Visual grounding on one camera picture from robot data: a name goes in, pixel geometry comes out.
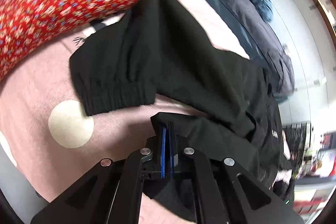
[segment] metal screw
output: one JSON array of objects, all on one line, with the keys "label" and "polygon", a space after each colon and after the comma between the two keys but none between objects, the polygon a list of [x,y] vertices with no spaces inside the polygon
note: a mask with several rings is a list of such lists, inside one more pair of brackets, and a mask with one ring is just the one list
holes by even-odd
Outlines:
[{"label": "metal screw", "polygon": [[183,152],[184,152],[185,154],[187,154],[187,155],[192,155],[192,154],[195,153],[195,150],[194,150],[193,148],[191,148],[191,147],[186,147],[186,148],[183,150]]},{"label": "metal screw", "polygon": [[142,155],[149,155],[150,153],[151,153],[151,150],[149,149],[149,148],[142,148],[141,150],[140,150],[140,153],[142,154]]},{"label": "metal screw", "polygon": [[102,159],[102,160],[100,161],[100,165],[101,165],[101,166],[104,166],[104,167],[109,166],[111,163],[112,163],[112,162],[111,162],[110,159]]},{"label": "metal screw", "polygon": [[224,160],[224,163],[225,163],[227,166],[233,166],[233,165],[235,164],[235,161],[234,161],[234,159],[232,159],[232,158],[226,158],[226,159]]}]

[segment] black fabric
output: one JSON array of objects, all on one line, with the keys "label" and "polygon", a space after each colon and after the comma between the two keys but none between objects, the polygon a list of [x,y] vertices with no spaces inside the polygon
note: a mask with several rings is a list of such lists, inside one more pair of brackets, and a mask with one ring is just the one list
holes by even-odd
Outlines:
[{"label": "black fabric", "polygon": [[152,104],[159,93],[245,136],[254,129],[248,106],[264,112],[268,97],[263,70],[212,47],[177,0],[139,0],[119,22],[89,36],[70,69],[87,115]]},{"label": "black fabric", "polygon": [[275,182],[273,185],[273,193],[276,194],[278,197],[284,195],[287,189],[288,189],[287,183],[283,182],[282,180]]},{"label": "black fabric", "polygon": [[[250,133],[250,138],[244,139],[225,125],[206,117],[160,112],[153,116],[151,121],[156,134],[159,134],[161,124],[169,126],[170,131],[186,137],[192,148],[205,153],[208,158],[214,160],[233,158],[265,187],[270,188],[278,169],[287,169],[291,165],[283,155],[283,146],[280,145],[281,142],[283,143],[282,138],[277,139],[272,134],[272,128],[281,130],[277,117],[277,104],[271,104],[268,107],[267,116],[269,127],[266,128],[267,134],[260,146],[254,145],[249,140],[256,137],[254,135],[258,135],[258,132]],[[143,192],[178,216],[195,221],[190,181],[162,181],[157,184],[155,187],[145,184]],[[285,193],[286,189],[282,192],[281,198],[284,199],[287,196]]]},{"label": "black fabric", "polygon": [[[280,114],[267,72],[212,47],[177,0],[139,0],[119,22],[89,36],[71,56],[70,69],[87,115],[152,104],[159,93],[208,117],[160,113],[152,119],[154,129],[172,122],[209,158],[235,158],[268,188],[278,169],[285,169]],[[183,199],[188,187],[171,187],[177,189],[171,198],[164,199],[161,186],[149,195],[189,219],[190,200]],[[177,197],[183,207],[174,206]]]},{"label": "black fabric", "polygon": [[103,19],[95,19],[90,21],[90,25],[96,30],[103,29],[106,27],[106,24],[103,23]]},{"label": "black fabric", "polygon": [[0,189],[0,222],[5,224],[24,224],[8,203]]}]

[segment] bed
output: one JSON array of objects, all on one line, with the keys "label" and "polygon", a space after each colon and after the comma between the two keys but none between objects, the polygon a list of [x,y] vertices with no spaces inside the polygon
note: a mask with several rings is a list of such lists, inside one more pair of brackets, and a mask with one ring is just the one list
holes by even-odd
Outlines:
[{"label": "bed", "polygon": [[[205,0],[179,1],[204,28],[214,47],[249,58]],[[71,82],[68,59],[96,29],[121,17],[110,16],[54,38],[0,83],[1,144],[13,164],[49,202],[102,158],[120,160],[142,148],[154,135],[150,117],[156,113],[205,115],[157,95],[154,105],[85,116]],[[143,196],[140,223],[165,223],[167,219],[186,222]]]}]

